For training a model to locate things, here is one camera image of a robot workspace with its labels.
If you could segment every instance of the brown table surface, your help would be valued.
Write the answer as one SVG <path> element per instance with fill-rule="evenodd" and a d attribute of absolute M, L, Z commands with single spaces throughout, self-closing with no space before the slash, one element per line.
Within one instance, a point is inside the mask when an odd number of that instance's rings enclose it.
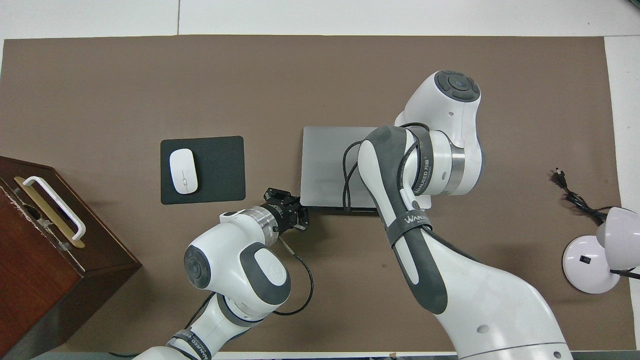
<path fill-rule="evenodd" d="M 220 213 L 260 204 L 267 187 L 299 193 L 305 126 L 392 124 L 440 69 L 481 87 L 486 166 L 473 192 L 433 200 L 435 231 L 535 286 L 572 350 L 635 348 L 626 279 L 587 295 L 564 278 L 565 246 L 596 226 L 548 180 L 561 167 L 590 204 L 620 204 L 602 38 L 179 36 L 4 46 L 0 153 L 56 168 L 143 263 L 65 350 L 163 345 L 207 296 L 186 279 L 184 249 Z M 160 203 L 161 140 L 232 135 L 244 138 L 245 200 Z M 311 211 L 306 233 L 284 237 L 314 271 L 313 301 L 223 350 L 453 350 L 413 299 L 377 218 Z M 275 251 L 292 274 L 289 311 L 308 281 L 281 246 Z"/>

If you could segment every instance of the robotic arm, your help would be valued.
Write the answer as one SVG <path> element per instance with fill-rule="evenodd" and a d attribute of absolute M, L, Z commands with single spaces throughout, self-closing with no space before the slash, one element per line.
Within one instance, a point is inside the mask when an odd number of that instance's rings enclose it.
<path fill-rule="evenodd" d="M 269 247 L 288 229 L 305 230 L 307 209 L 282 190 L 270 188 L 264 199 L 263 205 L 220 215 L 220 224 L 191 242 L 184 255 L 189 281 L 215 294 L 192 326 L 136 359 L 210 360 L 289 298 L 289 273 Z"/>
<path fill-rule="evenodd" d="M 438 318 L 460 359 L 571 359 L 536 289 L 437 236 L 421 210 L 428 207 L 420 206 L 425 195 L 475 186 L 482 165 L 479 102 L 480 89 L 465 75 L 431 75 L 396 127 L 379 127 L 360 144 L 360 177 L 413 296 Z"/>

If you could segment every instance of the computer mouse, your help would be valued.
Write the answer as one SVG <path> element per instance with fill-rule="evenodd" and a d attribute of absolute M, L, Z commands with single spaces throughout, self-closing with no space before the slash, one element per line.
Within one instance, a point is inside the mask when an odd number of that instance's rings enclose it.
<path fill-rule="evenodd" d="M 189 149 L 178 149 L 169 155 L 169 169 L 175 191 L 186 195 L 198 189 L 196 165 L 193 152 Z"/>

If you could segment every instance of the wooden box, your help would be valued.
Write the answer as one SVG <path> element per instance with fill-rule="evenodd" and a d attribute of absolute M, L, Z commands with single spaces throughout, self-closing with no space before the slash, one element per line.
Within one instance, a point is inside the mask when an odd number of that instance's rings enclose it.
<path fill-rule="evenodd" d="M 64 343 L 141 266 L 51 167 L 0 156 L 0 219 L 3 360 Z"/>

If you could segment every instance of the lamp base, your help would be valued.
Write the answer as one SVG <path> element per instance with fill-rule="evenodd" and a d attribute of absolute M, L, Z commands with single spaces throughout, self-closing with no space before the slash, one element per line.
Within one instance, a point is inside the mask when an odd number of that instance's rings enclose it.
<path fill-rule="evenodd" d="M 580 236 L 569 243 L 562 268 L 571 285 L 589 294 L 605 293 L 620 280 L 620 275 L 609 272 L 604 248 L 593 235 Z"/>

